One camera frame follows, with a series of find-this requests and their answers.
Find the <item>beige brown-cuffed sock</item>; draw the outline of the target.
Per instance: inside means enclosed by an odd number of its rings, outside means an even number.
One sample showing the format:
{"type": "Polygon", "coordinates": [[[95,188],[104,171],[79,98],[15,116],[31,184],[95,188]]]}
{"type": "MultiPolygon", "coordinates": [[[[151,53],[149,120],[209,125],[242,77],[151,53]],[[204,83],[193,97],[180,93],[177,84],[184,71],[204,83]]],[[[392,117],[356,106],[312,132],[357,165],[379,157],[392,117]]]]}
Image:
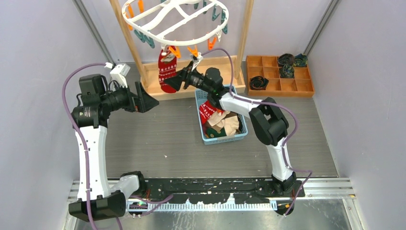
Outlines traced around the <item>beige brown-cuffed sock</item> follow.
{"type": "Polygon", "coordinates": [[[230,114],[230,111],[223,111],[223,112],[215,112],[212,116],[207,120],[209,127],[219,127],[222,129],[225,125],[225,117],[230,114]]]}
{"type": "Polygon", "coordinates": [[[240,121],[237,115],[229,116],[224,119],[224,130],[226,136],[233,136],[239,130],[240,121]]]}

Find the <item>green dotted sock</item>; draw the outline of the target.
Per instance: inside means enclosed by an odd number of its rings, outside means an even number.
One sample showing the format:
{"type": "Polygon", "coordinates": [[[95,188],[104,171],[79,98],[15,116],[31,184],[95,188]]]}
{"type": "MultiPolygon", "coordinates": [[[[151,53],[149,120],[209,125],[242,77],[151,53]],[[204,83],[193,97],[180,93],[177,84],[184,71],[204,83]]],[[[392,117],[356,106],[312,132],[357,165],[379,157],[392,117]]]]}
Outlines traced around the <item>green dotted sock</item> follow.
{"type": "Polygon", "coordinates": [[[206,133],[205,135],[208,138],[222,138],[222,137],[226,137],[226,131],[224,128],[220,128],[219,130],[213,128],[213,127],[208,127],[206,129],[206,133]]]}

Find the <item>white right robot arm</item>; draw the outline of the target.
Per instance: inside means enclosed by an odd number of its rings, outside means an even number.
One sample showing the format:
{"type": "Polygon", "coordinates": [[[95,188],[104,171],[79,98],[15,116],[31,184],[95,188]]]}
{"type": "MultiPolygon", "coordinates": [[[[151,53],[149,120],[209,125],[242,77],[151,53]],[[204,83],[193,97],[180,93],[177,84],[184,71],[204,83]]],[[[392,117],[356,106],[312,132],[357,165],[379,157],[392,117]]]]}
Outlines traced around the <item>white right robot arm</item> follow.
{"type": "Polygon", "coordinates": [[[289,123],[282,112],[283,107],[274,99],[268,97],[261,101],[238,96],[231,87],[223,85],[219,69],[208,68],[205,74],[201,74],[192,68],[192,64],[164,82],[177,91],[181,87],[193,86],[207,92],[211,106],[249,118],[257,139],[267,147],[275,194],[283,197],[292,191],[296,173],[290,165],[286,147],[289,123]]]}

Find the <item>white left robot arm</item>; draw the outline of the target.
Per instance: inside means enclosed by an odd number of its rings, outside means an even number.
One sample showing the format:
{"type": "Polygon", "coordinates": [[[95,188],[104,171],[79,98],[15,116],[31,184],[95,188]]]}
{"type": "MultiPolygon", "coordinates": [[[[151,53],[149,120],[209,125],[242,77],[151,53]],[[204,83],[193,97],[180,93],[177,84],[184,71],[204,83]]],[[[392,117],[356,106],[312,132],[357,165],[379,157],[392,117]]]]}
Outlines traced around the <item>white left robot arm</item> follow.
{"type": "Polygon", "coordinates": [[[135,82],[135,93],[127,87],[111,91],[107,86],[107,79],[101,74],[81,77],[82,104],[71,113],[79,145],[80,183],[77,200],[69,204],[68,211],[86,222],[122,217],[130,196],[142,198],[147,192],[140,171],[124,173],[115,185],[109,185],[105,154],[108,120],[114,111],[145,113],[159,102],[139,81],[135,82]]]}

